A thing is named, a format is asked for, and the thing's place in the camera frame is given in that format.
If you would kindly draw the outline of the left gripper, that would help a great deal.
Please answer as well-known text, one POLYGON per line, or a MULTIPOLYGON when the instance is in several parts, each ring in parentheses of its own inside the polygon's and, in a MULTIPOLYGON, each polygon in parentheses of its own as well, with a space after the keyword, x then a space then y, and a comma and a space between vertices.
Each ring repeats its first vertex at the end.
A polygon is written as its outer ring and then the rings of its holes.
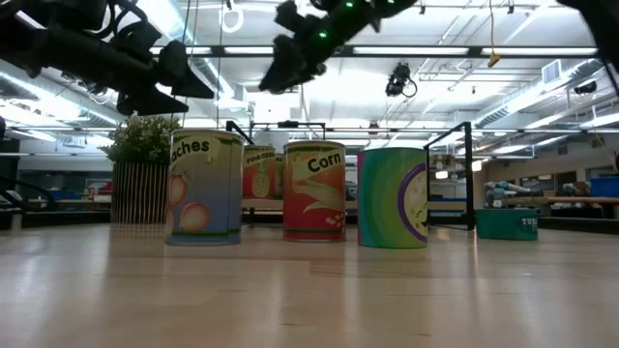
POLYGON ((117 111, 125 116, 149 116, 187 112, 189 107, 162 93, 159 83, 172 88, 174 95, 212 99, 214 91, 194 74, 186 46, 168 43, 155 61, 150 48, 161 36, 147 21, 129 24, 111 39, 114 58, 111 87, 118 92, 117 111))

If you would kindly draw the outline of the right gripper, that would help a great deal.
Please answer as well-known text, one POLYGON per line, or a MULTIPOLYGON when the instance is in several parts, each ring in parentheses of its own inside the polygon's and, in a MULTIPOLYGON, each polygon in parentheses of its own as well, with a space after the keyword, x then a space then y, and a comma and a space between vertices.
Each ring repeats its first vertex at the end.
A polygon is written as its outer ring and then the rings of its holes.
POLYGON ((325 61, 367 26, 379 32, 382 19, 416 3, 417 0, 326 0, 326 14, 319 17, 302 16, 294 0, 285 0, 276 7, 274 22, 299 34, 299 42, 290 37, 275 37, 273 61, 258 89, 277 95, 314 80, 326 72, 325 61))

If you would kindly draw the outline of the peaches label can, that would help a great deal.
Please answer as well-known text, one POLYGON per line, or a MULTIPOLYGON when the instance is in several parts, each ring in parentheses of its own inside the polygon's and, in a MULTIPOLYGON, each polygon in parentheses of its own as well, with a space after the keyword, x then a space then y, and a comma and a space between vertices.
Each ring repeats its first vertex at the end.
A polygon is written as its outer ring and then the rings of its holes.
POLYGON ((171 134, 165 241, 174 246, 241 242, 244 139, 229 131, 171 134))

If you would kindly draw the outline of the pineapple label can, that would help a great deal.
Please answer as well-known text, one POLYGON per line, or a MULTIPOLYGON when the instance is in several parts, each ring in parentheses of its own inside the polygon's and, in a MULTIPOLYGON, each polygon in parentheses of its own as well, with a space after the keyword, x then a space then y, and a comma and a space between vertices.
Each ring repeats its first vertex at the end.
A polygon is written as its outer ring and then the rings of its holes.
POLYGON ((243 158, 243 198, 271 199, 275 185, 275 149, 248 145, 243 158))

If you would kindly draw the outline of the corn label can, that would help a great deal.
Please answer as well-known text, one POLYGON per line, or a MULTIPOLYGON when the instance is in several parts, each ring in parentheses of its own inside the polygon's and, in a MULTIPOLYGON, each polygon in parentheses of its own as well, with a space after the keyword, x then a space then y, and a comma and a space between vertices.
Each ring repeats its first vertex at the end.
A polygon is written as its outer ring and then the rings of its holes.
POLYGON ((303 140, 283 147, 283 238, 291 242, 345 240, 345 147, 303 140))

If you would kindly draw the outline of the potted green plant striped pot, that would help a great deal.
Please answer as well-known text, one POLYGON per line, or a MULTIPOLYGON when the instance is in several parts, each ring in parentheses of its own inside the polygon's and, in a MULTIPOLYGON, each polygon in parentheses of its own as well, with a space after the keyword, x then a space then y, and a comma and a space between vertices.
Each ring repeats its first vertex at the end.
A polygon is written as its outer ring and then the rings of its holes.
POLYGON ((179 121, 164 116, 132 116, 111 131, 100 149, 112 161, 113 223, 164 223, 167 214, 170 141, 179 121))

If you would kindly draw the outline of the gold label tin can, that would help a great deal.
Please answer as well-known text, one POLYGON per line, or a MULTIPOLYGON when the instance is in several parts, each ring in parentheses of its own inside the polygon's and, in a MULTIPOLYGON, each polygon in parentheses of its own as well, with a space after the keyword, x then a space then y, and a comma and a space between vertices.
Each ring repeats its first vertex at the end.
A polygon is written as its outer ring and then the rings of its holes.
POLYGON ((282 199, 283 171, 284 171, 284 156, 283 154, 275 153, 274 197, 276 199, 282 199))

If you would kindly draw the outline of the black overhead crossbar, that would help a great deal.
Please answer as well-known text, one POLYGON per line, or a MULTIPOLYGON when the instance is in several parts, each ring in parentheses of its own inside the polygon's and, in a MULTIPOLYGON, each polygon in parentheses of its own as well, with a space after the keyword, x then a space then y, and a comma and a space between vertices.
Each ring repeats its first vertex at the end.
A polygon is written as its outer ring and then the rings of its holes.
MULTIPOLYGON (((596 47, 589 46, 483 46, 454 45, 344 45, 337 48, 333 57, 409 57, 409 58, 488 58, 494 52, 502 58, 596 58, 596 47)), ((187 53, 196 57, 271 57, 274 49, 268 45, 197 45, 187 48, 187 53)))

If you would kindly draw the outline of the green can purple circle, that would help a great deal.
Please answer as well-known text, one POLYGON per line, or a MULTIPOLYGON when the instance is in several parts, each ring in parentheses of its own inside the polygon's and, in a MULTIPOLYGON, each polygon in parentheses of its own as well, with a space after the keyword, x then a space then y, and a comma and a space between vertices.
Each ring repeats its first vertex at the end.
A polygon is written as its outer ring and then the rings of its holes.
POLYGON ((362 247, 427 245, 427 152, 375 148, 357 158, 358 242, 362 247))

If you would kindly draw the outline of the blue storage bin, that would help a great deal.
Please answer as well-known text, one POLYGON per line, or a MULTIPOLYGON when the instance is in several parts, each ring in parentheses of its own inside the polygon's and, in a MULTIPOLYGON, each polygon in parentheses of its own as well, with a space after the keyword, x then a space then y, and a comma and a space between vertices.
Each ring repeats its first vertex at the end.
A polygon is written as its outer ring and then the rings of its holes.
POLYGON ((593 197, 619 198, 619 176, 594 178, 590 184, 593 197))

